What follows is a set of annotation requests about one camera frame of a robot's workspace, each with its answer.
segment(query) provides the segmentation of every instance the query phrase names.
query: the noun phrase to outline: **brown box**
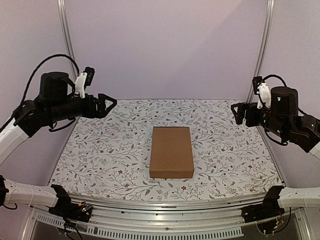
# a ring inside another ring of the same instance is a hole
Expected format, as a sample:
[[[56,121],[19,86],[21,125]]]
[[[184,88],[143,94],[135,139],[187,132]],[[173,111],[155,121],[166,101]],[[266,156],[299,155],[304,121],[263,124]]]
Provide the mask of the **brown box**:
[[[191,179],[194,175],[189,127],[154,127],[150,178]]]

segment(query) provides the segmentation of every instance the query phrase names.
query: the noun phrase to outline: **ventilation grille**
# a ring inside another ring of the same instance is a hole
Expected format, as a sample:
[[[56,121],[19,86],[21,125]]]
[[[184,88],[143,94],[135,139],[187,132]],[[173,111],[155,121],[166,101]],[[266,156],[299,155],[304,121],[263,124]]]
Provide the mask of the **ventilation grille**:
[[[65,223],[65,221],[59,217],[46,215],[39,212],[37,213],[36,219],[39,222],[58,228],[63,228]],[[104,227],[95,227],[90,225],[87,227],[85,232],[81,231],[81,229],[79,229],[79,231],[87,235],[112,240],[223,240],[243,236],[241,227],[201,233],[178,233],[179,235],[174,233],[136,233],[130,231],[111,230]]]

